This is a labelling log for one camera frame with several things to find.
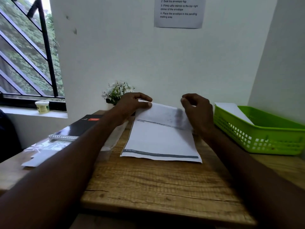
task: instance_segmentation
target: basket rim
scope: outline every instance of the basket rim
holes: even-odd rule
[[[245,120],[243,120],[243,119],[240,119],[239,117],[233,115],[232,113],[230,113],[230,112],[228,112],[228,111],[226,111],[226,110],[224,110],[224,109],[218,107],[217,105],[214,104],[214,106],[215,106],[215,110],[216,110],[216,108],[221,109],[222,111],[225,111],[226,113],[228,113],[228,114],[230,114],[231,116],[235,117],[237,120],[242,121],[243,123],[247,124],[248,126],[251,126],[251,127],[254,127],[254,128],[264,129],[264,130],[278,130],[278,131],[305,132],[305,129],[300,129],[300,128],[274,128],[274,127],[262,127],[262,126],[252,125],[252,124],[248,123],[247,121],[245,121]],[[238,107],[239,107],[239,106],[253,108],[253,107],[246,106],[246,105],[238,105]]]

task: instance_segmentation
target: plastic basket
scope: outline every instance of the plastic basket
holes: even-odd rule
[[[214,123],[242,148],[256,154],[298,155],[305,126],[248,106],[238,106],[254,125],[215,106]]]

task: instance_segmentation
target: forearm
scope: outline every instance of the forearm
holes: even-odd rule
[[[0,228],[52,228],[81,197],[97,155],[117,125],[115,116],[104,115],[5,193],[0,198]]]
[[[249,207],[270,228],[305,228],[305,191],[253,159],[220,130],[201,133],[229,170]]]

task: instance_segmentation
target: white lid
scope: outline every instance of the white lid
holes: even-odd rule
[[[49,105],[49,102],[47,100],[40,100],[35,102],[36,105]]]

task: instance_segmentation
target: person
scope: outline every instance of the person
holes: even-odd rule
[[[29,172],[0,197],[0,228],[54,228],[79,201],[97,155],[110,133],[151,97],[127,93],[75,142]],[[267,228],[305,228],[305,191],[253,159],[213,123],[213,108],[197,94],[181,103],[190,123],[214,150],[238,185],[251,211]]]

